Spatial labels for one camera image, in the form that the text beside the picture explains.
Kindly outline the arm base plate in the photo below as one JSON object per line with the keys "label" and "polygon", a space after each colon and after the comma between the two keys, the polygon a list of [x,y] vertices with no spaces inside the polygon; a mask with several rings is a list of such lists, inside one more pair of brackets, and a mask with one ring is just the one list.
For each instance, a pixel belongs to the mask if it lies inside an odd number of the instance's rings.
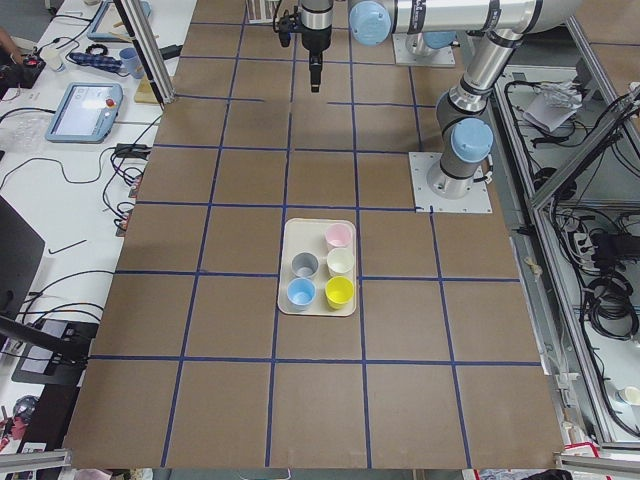
{"label": "arm base plate", "polygon": [[467,193],[459,199],[438,195],[428,182],[428,173],[439,164],[439,152],[410,152],[411,174],[415,210],[423,213],[491,214],[493,212],[485,172],[479,165]]}
{"label": "arm base plate", "polygon": [[456,64],[450,45],[432,48],[419,35],[393,34],[392,39],[397,65],[453,68]]}

